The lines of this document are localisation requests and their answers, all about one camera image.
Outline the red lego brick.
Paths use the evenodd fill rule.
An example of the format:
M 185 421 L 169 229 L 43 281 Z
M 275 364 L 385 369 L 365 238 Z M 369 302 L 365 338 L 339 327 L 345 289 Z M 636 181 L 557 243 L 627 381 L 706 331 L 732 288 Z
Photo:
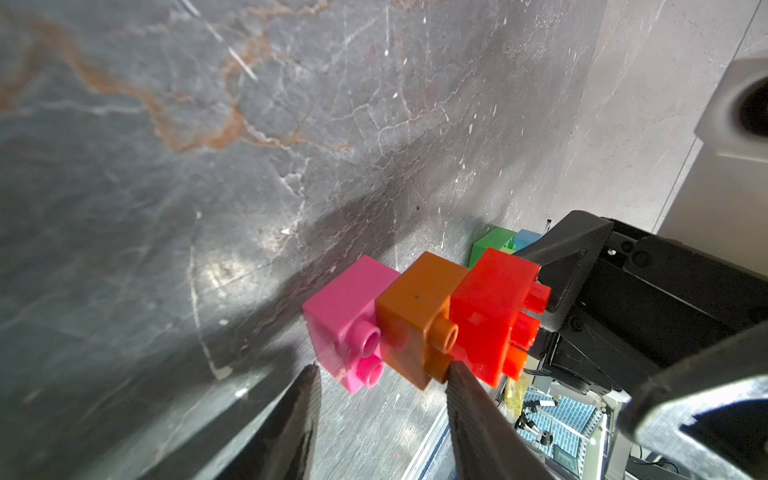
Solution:
M 540 266 L 489 248 L 450 299 L 458 326 L 451 351 L 471 373 L 496 388 L 502 376 L 518 380 L 541 327 L 552 289 L 538 281 Z

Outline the pink lego brick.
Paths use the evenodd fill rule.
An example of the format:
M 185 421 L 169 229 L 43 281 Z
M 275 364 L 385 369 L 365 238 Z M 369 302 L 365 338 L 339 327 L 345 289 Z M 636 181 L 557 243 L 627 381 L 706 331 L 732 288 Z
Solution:
M 398 277 L 363 256 L 302 306 L 320 365 L 351 394 L 374 387 L 383 374 L 375 300 Z

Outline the blue lego brick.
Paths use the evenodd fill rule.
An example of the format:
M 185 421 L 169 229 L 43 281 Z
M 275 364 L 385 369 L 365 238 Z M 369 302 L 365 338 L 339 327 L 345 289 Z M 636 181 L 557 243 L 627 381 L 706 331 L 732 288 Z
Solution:
M 535 243 L 541 237 L 542 235 L 540 233 L 532 232 L 525 229 L 520 230 L 519 232 L 516 233 L 513 239 L 513 250 L 515 252 L 518 252 L 530 246 L 531 244 Z

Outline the green long lego brick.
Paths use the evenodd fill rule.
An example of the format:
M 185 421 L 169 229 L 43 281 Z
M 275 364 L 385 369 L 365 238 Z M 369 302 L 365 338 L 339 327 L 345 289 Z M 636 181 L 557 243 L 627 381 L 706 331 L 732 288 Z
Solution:
M 498 250 L 506 254 L 513 254 L 516 251 L 516 236 L 516 231 L 498 226 L 493 227 L 484 236 L 472 244 L 467 267 L 473 269 L 474 265 L 488 249 Z

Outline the orange lego brick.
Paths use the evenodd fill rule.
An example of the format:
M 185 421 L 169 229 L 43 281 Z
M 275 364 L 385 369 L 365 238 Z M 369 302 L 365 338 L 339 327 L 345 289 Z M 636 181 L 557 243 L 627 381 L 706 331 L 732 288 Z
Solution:
M 384 361 L 416 388 L 446 381 L 459 326 L 451 296 L 469 269 L 425 252 L 375 301 Z

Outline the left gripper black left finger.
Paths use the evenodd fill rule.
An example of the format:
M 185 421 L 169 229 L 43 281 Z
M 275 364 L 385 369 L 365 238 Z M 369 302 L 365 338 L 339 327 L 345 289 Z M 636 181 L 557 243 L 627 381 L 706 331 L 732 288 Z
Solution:
M 220 479 L 308 479 L 322 405 L 320 368 L 306 366 Z

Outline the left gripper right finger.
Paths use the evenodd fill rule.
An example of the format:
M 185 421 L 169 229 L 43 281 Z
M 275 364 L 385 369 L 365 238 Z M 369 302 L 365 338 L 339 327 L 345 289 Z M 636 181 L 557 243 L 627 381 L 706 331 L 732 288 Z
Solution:
M 552 479 L 469 368 L 454 361 L 446 381 L 447 414 L 460 479 Z

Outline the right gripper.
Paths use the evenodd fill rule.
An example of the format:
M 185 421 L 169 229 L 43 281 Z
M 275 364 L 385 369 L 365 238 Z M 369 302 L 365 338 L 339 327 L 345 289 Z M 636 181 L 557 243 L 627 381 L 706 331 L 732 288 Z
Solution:
M 764 276 L 585 211 L 516 253 L 552 290 L 548 373 L 626 392 L 622 434 L 700 478 L 766 477 Z

